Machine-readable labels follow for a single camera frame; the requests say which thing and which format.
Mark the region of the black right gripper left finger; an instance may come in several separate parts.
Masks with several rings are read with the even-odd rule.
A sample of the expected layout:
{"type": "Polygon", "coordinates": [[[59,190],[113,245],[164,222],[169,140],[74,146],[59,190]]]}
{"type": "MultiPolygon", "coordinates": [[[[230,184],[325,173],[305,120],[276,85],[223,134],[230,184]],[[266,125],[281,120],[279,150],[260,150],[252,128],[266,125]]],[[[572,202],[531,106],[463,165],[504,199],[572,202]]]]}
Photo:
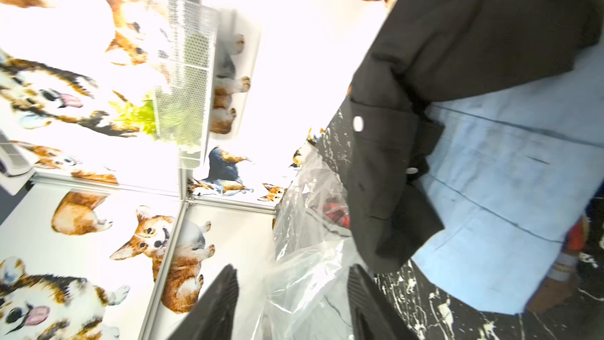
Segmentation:
{"type": "Polygon", "coordinates": [[[228,264],[168,339],[230,340],[238,298],[238,272],[228,264]]]}

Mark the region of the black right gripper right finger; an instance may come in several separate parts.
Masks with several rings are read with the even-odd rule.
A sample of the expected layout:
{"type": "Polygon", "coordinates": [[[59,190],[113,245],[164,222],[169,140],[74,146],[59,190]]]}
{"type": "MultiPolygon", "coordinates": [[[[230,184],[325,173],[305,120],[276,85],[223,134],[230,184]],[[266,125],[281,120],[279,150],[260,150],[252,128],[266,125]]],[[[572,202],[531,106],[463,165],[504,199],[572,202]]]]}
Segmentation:
{"type": "Polygon", "coordinates": [[[360,264],[349,269],[347,293],[354,339],[417,339],[360,264]]]}

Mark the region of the clear plastic vacuum bag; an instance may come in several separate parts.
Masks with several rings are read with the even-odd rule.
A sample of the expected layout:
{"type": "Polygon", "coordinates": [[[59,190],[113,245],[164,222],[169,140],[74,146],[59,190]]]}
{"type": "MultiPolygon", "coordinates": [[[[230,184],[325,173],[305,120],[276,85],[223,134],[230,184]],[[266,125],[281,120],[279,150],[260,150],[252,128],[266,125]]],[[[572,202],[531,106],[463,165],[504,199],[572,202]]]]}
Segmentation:
{"type": "Polygon", "coordinates": [[[331,224],[310,208],[325,201],[348,206],[347,191],[313,150],[278,206],[254,339],[354,337],[347,281],[349,269],[364,263],[350,228],[331,224]]]}

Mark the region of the red plaid shirt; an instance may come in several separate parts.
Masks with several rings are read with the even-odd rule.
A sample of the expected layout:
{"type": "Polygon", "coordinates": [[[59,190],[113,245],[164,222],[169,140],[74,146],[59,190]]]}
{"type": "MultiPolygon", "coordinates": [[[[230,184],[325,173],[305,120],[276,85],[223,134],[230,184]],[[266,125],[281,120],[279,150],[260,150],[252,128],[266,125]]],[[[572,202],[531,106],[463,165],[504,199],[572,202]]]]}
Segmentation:
{"type": "Polygon", "coordinates": [[[577,265],[589,236],[589,221],[584,214],[566,236],[562,250],[545,278],[530,298],[527,312],[543,313],[561,305],[578,288],[577,265]]]}

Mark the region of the light blue shirt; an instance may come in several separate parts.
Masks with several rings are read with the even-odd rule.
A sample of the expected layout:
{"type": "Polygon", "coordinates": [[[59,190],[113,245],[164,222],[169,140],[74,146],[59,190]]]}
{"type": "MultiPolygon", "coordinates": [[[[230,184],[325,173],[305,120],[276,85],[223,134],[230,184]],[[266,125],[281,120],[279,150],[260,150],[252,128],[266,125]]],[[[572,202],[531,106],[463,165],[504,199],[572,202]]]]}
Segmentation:
{"type": "Polygon", "coordinates": [[[603,180],[603,47],[570,72],[426,113],[445,131],[418,185],[444,229],[414,262],[473,309],[521,313],[603,180]]]}

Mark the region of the black shirt white buttons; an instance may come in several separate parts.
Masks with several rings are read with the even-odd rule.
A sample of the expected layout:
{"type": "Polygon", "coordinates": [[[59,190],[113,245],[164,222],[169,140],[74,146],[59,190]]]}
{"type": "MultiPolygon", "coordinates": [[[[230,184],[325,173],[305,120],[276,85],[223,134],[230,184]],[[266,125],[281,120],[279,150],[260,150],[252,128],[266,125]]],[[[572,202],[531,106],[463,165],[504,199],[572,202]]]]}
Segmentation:
{"type": "Polygon", "coordinates": [[[569,72],[599,42],[603,0],[398,0],[355,72],[346,104],[351,231],[369,269],[398,270],[443,224],[413,182],[443,127],[434,102],[569,72]]]}

